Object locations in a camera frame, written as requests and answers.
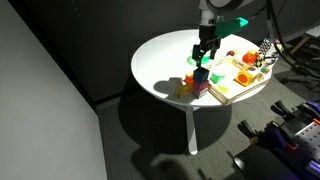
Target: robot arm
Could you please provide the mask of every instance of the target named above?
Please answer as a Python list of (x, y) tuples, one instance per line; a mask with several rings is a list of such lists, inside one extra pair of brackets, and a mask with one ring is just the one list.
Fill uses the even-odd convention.
[(243, 19), (233, 22), (223, 22), (223, 14), (241, 8), (254, 0), (200, 0), (200, 44), (194, 45), (192, 58), (198, 67), (201, 67), (201, 59), (206, 52), (211, 50), (210, 59), (214, 59), (216, 51), (220, 48), (221, 38), (238, 31)]

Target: cable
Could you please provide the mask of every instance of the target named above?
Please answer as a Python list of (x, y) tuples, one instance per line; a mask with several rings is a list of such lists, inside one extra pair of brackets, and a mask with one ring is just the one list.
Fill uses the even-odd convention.
[(260, 15), (265, 9), (266, 9), (266, 5), (264, 5), (258, 12), (256, 12), (254, 15), (252, 15), (250, 18), (248, 18), (248, 20), (251, 20), (255, 17), (257, 17), (258, 15)]
[(281, 7), (280, 7), (280, 10), (278, 11), (278, 14), (277, 14), (277, 16), (276, 16), (276, 20), (278, 19), (279, 15), (280, 15), (283, 7), (284, 7), (284, 4), (285, 4), (286, 2), (287, 2), (287, 0), (284, 0), (284, 1), (282, 2)]
[[(291, 55), (290, 53), (288, 53), (289, 50), (288, 50), (287, 47), (285, 46), (285, 43), (284, 43), (284, 41), (283, 41), (283, 39), (282, 39), (282, 36), (281, 36), (280, 30), (279, 30), (279, 27), (278, 27), (278, 22), (277, 22), (275, 13), (274, 13), (274, 9), (273, 9), (273, 5), (272, 5), (271, 0), (267, 0), (267, 11), (268, 11), (267, 16), (268, 16), (269, 24), (270, 24), (270, 20), (271, 20), (271, 18), (272, 18), (272, 19), (273, 19), (273, 23), (274, 23), (274, 28), (275, 28), (275, 30), (276, 30), (276, 34), (277, 34), (277, 36), (278, 36), (278, 39), (279, 39), (280, 43), (282, 44), (282, 47), (283, 47), (285, 53), (286, 53), (292, 60), (294, 60), (296, 63), (298, 63), (299, 65), (304, 66), (304, 67), (307, 67), (307, 68), (312, 69), (312, 70), (315, 70), (315, 71), (320, 71), (319, 68), (315, 68), (315, 67), (313, 67), (313, 66), (310, 66), (310, 65), (308, 65), (308, 64), (305, 64), (305, 63), (302, 62), (301, 60), (292, 57), (292, 55)], [(273, 29), (271, 29), (270, 25), (269, 25), (269, 32), (270, 32), (270, 33), (273, 33)], [(284, 57), (281, 52), (280, 52), (279, 55), (280, 55), (280, 56), (282, 55), (281, 57), (282, 57), (287, 63), (289, 62), (289, 60), (288, 60), (286, 57)], [(296, 65), (294, 65), (294, 64), (292, 64), (292, 63), (290, 63), (290, 62), (289, 62), (289, 65), (291, 65), (293, 68), (296, 68)]]

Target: gray carpet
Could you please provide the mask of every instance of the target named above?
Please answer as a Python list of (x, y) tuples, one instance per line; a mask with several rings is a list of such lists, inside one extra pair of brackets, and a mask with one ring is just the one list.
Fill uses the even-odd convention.
[[(273, 74), (289, 70), (279, 60)], [(128, 86), (135, 83), (128, 80)], [(108, 180), (245, 179), (233, 156), (249, 146), (237, 129), (246, 119), (257, 130), (281, 121), (270, 106), (278, 100), (295, 107), (305, 100), (272, 77), (257, 95), (230, 106), (194, 113), (197, 155), (187, 153), (184, 112), (141, 88), (98, 107)]]

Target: toy block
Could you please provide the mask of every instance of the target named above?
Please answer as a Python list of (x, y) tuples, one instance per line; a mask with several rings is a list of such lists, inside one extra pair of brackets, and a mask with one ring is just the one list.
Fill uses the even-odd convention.
[(196, 81), (193, 82), (193, 90), (195, 91), (203, 91), (204, 89), (206, 89), (208, 87), (208, 82), (206, 81), (204, 83), (197, 83)]
[(219, 75), (216, 75), (216, 74), (212, 73), (210, 80), (211, 80), (212, 82), (214, 82), (215, 84), (217, 84), (217, 83), (218, 83), (219, 81), (221, 81), (224, 77), (225, 77), (225, 75), (219, 76)]
[(200, 99), (202, 98), (204, 95), (206, 95), (208, 92), (208, 88), (202, 90), (202, 91), (196, 91), (196, 90), (192, 90), (193, 95), (197, 98)]
[(193, 81), (201, 84), (208, 80), (209, 70), (203, 67), (199, 67), (193, 72)]
[(193, 72), (186, 74), (184, 82), (187, 84), (193, 84)]
[(256, 61), (254, 62), (254, 66), (255, 67), (261, 67), (264, 64), (264, 57), (262, 57), (261, 55), (259, 55), (256, 59)]

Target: colorful toy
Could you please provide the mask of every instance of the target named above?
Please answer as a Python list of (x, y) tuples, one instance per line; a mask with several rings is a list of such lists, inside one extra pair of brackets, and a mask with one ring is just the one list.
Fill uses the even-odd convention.
[(193, 72), (193, 95), (196, 98), (203, 97), (208, 90), (208, 76), (209, 70), (203, 67), (198, 67)]
[(264, 56), (260, 54), (259, 56), (257, 56), (257, 59), (254, 62), (254, 66), (261, 67), (264, 63)]
[(250, 51), (248, 51), (247, 54), (243, 55), (242, 61), (244, 63), (246, 63), (246, 64), (250, 64), (251, 65), (256, 61), (258, 56), (259, 56), (259, 53), (257, 51), (250, 50)]
[(178, 88), (176, 95), (180, 98), (182, 95), (192, 92), (192, 84), (185, 84)]
[(255, 79), (255, 76), (251, 74), (250, 71), (248, 71), (250, 67), (251, 66), (245, 66), (242, 69), (240, 69), (235, 79), (238, 83), (240, 83), (243, 86), (250, 85)]
[(187, 84), (193, 84), (193, 72), (186, 74), (184, 82)]
[(220, 75), (220, 76), (219, 76), (219, 75), (217, 75), (217, 74), (215, 74), (215, 73), (212, 73), (210, 80), (211, 80), (212, 82), (214, 82), (215, 84), (217, 84), (217, 83), (219, 83), (219, 81), (221, 81), (224, 77), (225, 77), (225, 75)]

